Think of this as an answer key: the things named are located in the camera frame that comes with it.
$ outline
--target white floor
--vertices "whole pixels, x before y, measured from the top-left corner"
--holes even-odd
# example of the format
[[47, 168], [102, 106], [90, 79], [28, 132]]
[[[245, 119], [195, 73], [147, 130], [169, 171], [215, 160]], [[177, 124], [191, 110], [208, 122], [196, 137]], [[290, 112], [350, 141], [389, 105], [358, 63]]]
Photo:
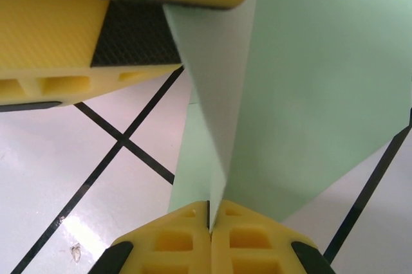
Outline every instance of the white floor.
[[[86, 105], [124, 132], [167, 77]], [[131, 137], [172, 173], [189, 96], [189, 78], [183, 73]], [[15, 269], [114, 144], [73, 106], [0, 113], [0, 273]], [[284, 223], [312, 237], [323, 252], [385, 148]], [[411, 151], [409, 136], [332, 263], [338, 274], [412, 273]], [[60, 217], [61, 225], [24, 273], [87, 273], [118, 236], [166, 214], [171, 189], [121, 148], [70, 214]]]

